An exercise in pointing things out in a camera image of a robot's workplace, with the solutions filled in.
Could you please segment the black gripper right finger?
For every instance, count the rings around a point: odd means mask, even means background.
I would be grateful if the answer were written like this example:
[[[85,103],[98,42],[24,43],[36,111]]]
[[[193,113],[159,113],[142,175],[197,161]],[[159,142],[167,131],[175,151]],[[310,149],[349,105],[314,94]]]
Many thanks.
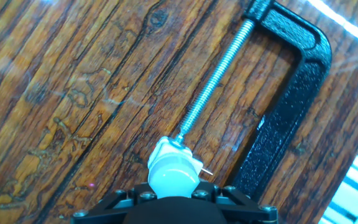
[[[210,182],[200,182],[192,198],[216,205],[228,223],[278,224],[276,207],[259,205],[231,185],[220,188]]]

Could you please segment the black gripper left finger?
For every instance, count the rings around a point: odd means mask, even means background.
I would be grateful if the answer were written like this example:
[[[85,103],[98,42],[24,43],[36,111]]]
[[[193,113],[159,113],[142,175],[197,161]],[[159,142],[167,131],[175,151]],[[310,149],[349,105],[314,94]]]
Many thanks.
[[[136,205],[156,200],[157,194],[148,183],[129,190],[116,190],[89,210],[78,210],[70,217],[70,224],[123,223],[126,215]]]

